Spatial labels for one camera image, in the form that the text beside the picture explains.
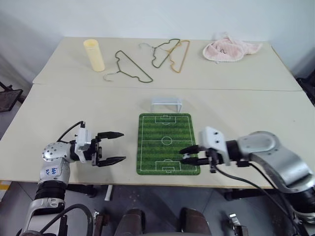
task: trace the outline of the center circle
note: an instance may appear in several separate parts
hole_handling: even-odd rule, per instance
[[[171,145],[171,144],[172,144],[173,140],[171,139],[171,137],[165,136],[165,137],[163,137],[163,138],[161,139],[161,142],[162,142],[164,145],[168,146],[168,145]]]

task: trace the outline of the white table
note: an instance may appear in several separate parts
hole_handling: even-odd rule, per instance
[[[192,40],[187,57],[180,74],[170,69],[167,60],[160,69],[151,65],[152,49],[147,46],[139,48],[146,42],[157,46],[167,39],[137,39],[137,38],[96,38],[99,41],[106,71],[94,72],[83,47],[87,38],[65,37],[47,62],[40,74],[34,79],[34,84],[71,85],[71,86],[101,86],[121,88],[161,88],[161,89],[241,89],[241,90],[278,90],[301,91],[293,76],[279,59],[269,43],[264,42],[261,50],[254,55],[246,55],[241,61],[219,64],[204,59],[203,48],[208,40]],[[108,72],[116,72],[118,50],[123,50],[137,62],[153,79],[149,84],[140,83],[137,79],[123,74],[111,75],[113,82],[102,79]],[[185,47],[176,49],[172,55],[180,65]],[[158,50],[158,59],[165,56]],[[142,80],[145,76],[120,55],[121,68]]]
[[[315,170],[315,111],[302,91],[253,91],[207,89],[143,89],[33,85],[31,92],[0,141],[0,179],[37,181],[41,153],[50,142],[79,120],[93,132],[125,134],[103,141],[104,156],[125,155],[109,167],[71,164],[70,183],[157,184],[209,187],[247,187],[201,166],[198,176],[140,176],[136,173],[138,117],[150,112],[153,96],[177,96],[183,113],[190,113],[196,141],[205,126],[236,139],[257,130],[275,133],[287,148],[298,153]],[[172,112],[157,107],[157,112]],[[73,132],[65,140],[73,138]],[[232,175],[268,187],[251,168],[221,167]]]

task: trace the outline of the wire hanger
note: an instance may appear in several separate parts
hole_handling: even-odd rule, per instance
[[[118,53],[122,53],[124,54],[135,66],[137,66],[144,74],[146,74],[146,76],[148,76],[148,78],[150,79],[149,81],[142,81],[138,76],[132,76],[132,75],[129,75],[128,73],[124,72],[121,70],[120,66],[119,66],[119,61],[120,61],[120,58],[117,56]],[[119,50],[115,53],[115,58],[117,58],[117,61],[116,61],[116,65],[118,67],[118,71],[115,72],[115,73],[108,73],[108,74],[105,74],[103,76],[103,79],[105,81],[112,81],[112,80],[107,80],[106,77],[107,75],[114,75],[114,74],[118,74],[118,73],[123,73],[131,78],[137,78],[139,82],[142,82],[142,83],[151,83],[153,81],[153,79],[150,77],[150,75],[148,75],[137,63],[135,63],[126,53],[124,53],[122,50]]]
[[[179,42],[179,44],[177,44],[177,45],[174,47],[174,49],[177,48],[177,47],[182,46],[182,42],[187,42],[187,46],[186,46],[185,54],[184,54],[184,56],[183,56],[182,63],[181,63],[181,66],[180,66],[179,70],[176,70],[176,69],[174,68],[175,61],[172,60],[171,54],[169,55],[169,60],[171,61],[171,69],[172,69],[173,71],[175,71],[176,73],[180,73],[180,72],[182,71],[182,68],[183,68],[183,65],[184,65],[184,61],[185,61],[185,59],[186,59],[186,55],[187,55],[188,48],[189,48],[189,45],[190,45],[190,41],[189,41],[189,40],[181,40],[181,41]]]
[[[177,43],[176,43],[176,45],[175,45],[174,47],[172,47],[171,49],[165,50],[165,49],[160,48],[161,46],[163,46],[163,45],[165,45],[165,44],[170,44],[172,41],[177,41]],[[149,45],[148,43],[140,43],[140,44],[139,44],[139,47],[141,47],[141,44],[145,44],[145,45],[147,45],[147,46],[153,48],[153,59],[152,59],[152,61],[151,61],[151,64],[152,64],[152,66],[154,66],[155,68],[160,68],[160,67],[163,65],[163,63],[166,61],[166,59],[169,57],[169,55],[172,53],[172,51],[174,50],[174,48],[180,43],[180,41],[181,41],[181,40],[178,39],[178,38],[172,38],[172,39],[170,39],[168,42],[161,43],[160,45],[157,45],[156,47],[153,47],[153,46]],[[162,50],[164,50],[164,51],[167,52],[167,56],[163,59],[163,61],[161,62],[160,65],[155,65],[155,64],[154,64],[154,61],[157,59],[157,57],[156,57],[156,51],[157,51],[157,49],[162,49]]]

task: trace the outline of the cable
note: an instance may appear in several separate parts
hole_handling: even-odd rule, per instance
[[[256,169],[274,189],[277,189],[275,185],[269,180],[269,178],[256,165],[252,163],[249,163],[249,165]]]
[[[283,197],[282,193],[276,188],[276,186],[269,180],[269,178],[253,163],[249,163],[250,166],[252,166],[254,169],[256,169],[264,178],[267,180],[267,182],[277,191],[277,194],[279,198],[281,199],[281,202],[288,214],[290,214],[290,211],[285,203],[285,198]]]
[[[90,210],[83,204],[74,204],[72,206],[69,206],[68,208],[66,208],[65,210],[63,210],[62,212],[60,212],[58,215],[56,215],[55,218],[53,218],[41,231],[39,231],[41,234],[44,233],[50,226],[52,226],[52,224],[54,224],[59,218],[61,218],[64,214],[66,214],[67,212],[79,208],[81,209],[87,216],[87,220],[88,220],[88,228],[87,228],[87,236],[92,236],[93,234],[93,218],[92,218],[92,214],[90,212]]]
[[[235,180],[238,180],[238,181],[242,181],[242,182],[245,182],[245,183],[248,183],[252,186],[254,186],[255,188],[257,188],[260,192],[262,192],[263,194],[265,194],[284,214],[285,216],[292,222],[292,224],[294,225],[296,231],[300,233],[300,230],[299,228],[296,226],[296,224],[294,223],[294,221],[291,219],[291,217],[287,214],[287,212],[283,209],[283,207],[277,203],[277,201],[270,196],[269,193],[266,192],[266,190],[262,189],[261,187],[259,187],[257,184],[253,183],[253,182],[250,182],[249,180],[247,179],[244,179],[244,178],[239,178],[239,177],[236,177],[236,176],[232,176],[232,175],[229,175],[225,172],[223,172],[222,170],[220,170],[217,166],[215,166],[216,170],[221,173],[222,175],[226,176],[226,177],[229,177],[229,178],[232,178],[232,179],[235,179]]]
[[[22,229],[20,229],[20,230],[16,233],[15,236],[19,236],[19,235],[21,234],[21,232],[22,232]]]
[[[253,163],[249,163],[249,165],[252,166],[254,169],[256,169],[265,178],[265,180],[267,180],[267,182],[276,190],[277,195],[279,196],[279,198],[280,198],[280,200],[282,202],[282,205],[284,206],[288,216],[290,216],[291,224],[296,229],[297,225],[296,225],[296,223],[294,222],[294,220],[291,217],[290,210],[289,210],[289,208],[287,207],[287,205],[285,203],[285,198],[283,197],[282,193],[276,188],[276,186],[269,180],[269,178],[256,165],[254,165]]]
[[[74,127],[76,127],[77,125],[80,125],[80,124],[83,124],[84,121],[79,121],[77,123],[75,123],[73,126],[71,126],[70,128],[68,128],[58,139],[57,139],[57,142],[62,142],[62,143],[67,143],[65,141],[61,141],[61,139],[71,130],[73,129]]]

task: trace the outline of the yellow tape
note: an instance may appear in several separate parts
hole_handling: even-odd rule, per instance
[[[10,185],[0,184],[0,190],[8,190]]]

